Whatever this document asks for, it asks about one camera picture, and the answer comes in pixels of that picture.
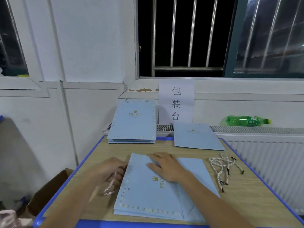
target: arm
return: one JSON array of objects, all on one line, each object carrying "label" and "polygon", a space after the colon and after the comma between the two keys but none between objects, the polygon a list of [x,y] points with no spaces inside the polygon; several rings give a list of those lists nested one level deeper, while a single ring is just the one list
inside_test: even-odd
[{"label": "arm", "polygon": [[113,179],[113,173],[117,174],[114,185],[120,185],[124,175],[124,167],[127,162],[112,157],[90,169],[69,194],[62,200],[44,220],[40,228],[74,228],[86,207],[95,187],[105,181]]},{"label": "arm", "polygon": [[165,180],[177,182],[211,228],[254,227],[229,204],[201,184],[190,171],[185,170],[175,156],[164,152],[151,154],[150,157],[161,167],[153,163],[149,163],[148,167]]}]

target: chinese character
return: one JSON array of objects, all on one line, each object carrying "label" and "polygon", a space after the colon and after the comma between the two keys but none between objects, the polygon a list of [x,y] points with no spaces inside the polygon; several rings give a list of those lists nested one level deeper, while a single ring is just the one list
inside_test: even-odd
[{"label": "chinese character", "polygon": [[173,116],[173,120],[178,120],[179,114],[177,114],[177,113],[175,112],[174,114],[172,114],[172,116]]},{"label": "chinese character", "polygon": [[172,90],[174,95],[180,95],[181,93],[179,92],[179,88],[174,87],[174,89]]},{"label": "chinese character", "polygon": [[180,105],[180,101],[179,101],[179,100],[173,100],[173,101],[172,101],[172,107],[174,107],[174,108],[175,108],[175,107],[180,108],[179,105]]}]

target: paper sign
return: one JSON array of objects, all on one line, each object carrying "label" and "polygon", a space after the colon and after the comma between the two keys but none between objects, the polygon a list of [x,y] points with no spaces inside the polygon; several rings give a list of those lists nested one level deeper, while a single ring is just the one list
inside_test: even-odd
[{"label": "paper sign", "polygon": [[158,89],[159,124],[192,122],[194,107],[192,80],[160,80]]}]

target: white radiator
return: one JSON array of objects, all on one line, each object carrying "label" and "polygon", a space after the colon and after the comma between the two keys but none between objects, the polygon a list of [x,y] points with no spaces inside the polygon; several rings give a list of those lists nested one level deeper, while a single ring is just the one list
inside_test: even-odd
[{"label": "white radiator", "polygon": [[[108,134],[110,125],[104,129]],[[298,214],[304,215],[304,129],[211,126],[220,138]],[[156,125],[157,136],[173,136],[172,125]]]}]

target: green plastic bottle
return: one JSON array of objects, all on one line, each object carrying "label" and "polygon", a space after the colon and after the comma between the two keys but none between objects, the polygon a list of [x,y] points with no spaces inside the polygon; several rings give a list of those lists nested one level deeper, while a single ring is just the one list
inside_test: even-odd
[{"label": "green plastic bottle", "polygon": [[257,116],[234,116],[230,115],[226,120],[229,126],[261,126],[271,124],[270,119],[264,119]]}]

